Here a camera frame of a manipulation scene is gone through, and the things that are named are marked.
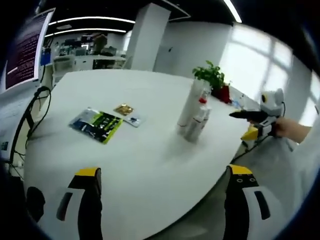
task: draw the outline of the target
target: ceiling light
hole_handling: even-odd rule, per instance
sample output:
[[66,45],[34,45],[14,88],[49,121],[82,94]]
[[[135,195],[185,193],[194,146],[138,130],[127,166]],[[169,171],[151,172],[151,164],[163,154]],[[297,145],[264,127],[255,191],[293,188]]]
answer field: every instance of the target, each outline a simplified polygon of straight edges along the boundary
[[237,10],[235,9],[235,6],[232,4],[232,2],[230,0],[223,0],[224,3],[226,4],[226,6],[229,8],[230,12],[232,13],[234,19],[238,22],[238,23],[242,23],[241,18],[237,12]]
[[125,33],[125,30],[118,30],[118,29],[111,29],[111,28],[79,28],[79,29],[71,29],[71,30],[65,30],[65,31],[58,31],[55,33],[51,33],[48,35],[45,35],[44,37],[50,37],[52,35],[58,35],[58,34],[64,34],[69,32],[77,32],[77,31],[110,31],[110,32],[119,32],[119,33]]
[[49,25],[57,24],[57,23],[63,23],[63,22],[68,22],[68,21],[73,21],[73,20],[83,20],[83,19],[103,19],[103,20],[114,20],[114,21],[121,21],[121,22],[126,22],[130,24],[135,24],[135,21],[132,20],[127,20],[127,19],[122,19],[122,18],[116,18],[116,17],[108,17],[108,16],[80,16],[80,17],[72,17],[72,18],[67,18],[63,20],[58,20],[58,21],[53,21],[50,22]]

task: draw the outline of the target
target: white pillar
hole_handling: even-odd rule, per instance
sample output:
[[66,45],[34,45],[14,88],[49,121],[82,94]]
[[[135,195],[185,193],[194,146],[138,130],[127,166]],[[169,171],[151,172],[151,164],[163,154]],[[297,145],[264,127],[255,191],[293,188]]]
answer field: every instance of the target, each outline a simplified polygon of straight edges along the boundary
[[126,52],[131,69],[153,71],[170,13],[154,3],[139,10]]

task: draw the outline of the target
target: white bottle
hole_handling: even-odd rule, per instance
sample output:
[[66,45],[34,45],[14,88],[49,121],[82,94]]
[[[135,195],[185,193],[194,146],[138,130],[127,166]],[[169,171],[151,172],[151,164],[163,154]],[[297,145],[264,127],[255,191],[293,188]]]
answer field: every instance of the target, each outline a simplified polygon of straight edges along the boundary
[[185,140],[187,140],[188,142],[194,142],[195,140],[197,140],[201,133],[201,127],[203,125],[206,113],[206,106],[201,106],[198,113],[191,119],[189,125],[187,126],[187,130],[184,135]]
[[206,112],[205,112],[205,116],[204,116],[204,119],[203,119],[202,124],[201,124],[201,130],[200,130],[199,135],[204,130],[204,128],[205,128],[205,126],[206,126],[206,124],[207,124],[207,122],[209,120],[210,113],[211,113],[211,107],[206,107]]

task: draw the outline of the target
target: monitor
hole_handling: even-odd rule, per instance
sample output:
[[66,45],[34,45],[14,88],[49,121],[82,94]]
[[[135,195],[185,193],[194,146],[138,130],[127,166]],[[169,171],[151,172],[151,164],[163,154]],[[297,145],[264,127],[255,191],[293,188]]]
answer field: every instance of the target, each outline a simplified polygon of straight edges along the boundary
[[19,84],[39,81],[42,45],[54,10],[42,12],[26,21],[10,47],[0,94]]

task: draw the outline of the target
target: potted plant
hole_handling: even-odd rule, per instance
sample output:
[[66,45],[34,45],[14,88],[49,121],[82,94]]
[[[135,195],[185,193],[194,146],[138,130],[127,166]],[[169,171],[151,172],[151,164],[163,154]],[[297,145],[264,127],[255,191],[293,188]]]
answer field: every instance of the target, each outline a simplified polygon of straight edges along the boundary
[[209,82],[211,95],[226,104],[230,103],[229,86],[224,83],[225,74],[220,72],[220,67],[214,66],[211,61],[206,60],[205,62],[209,65],[208,67],[197,66],[192,70],[195,79]]

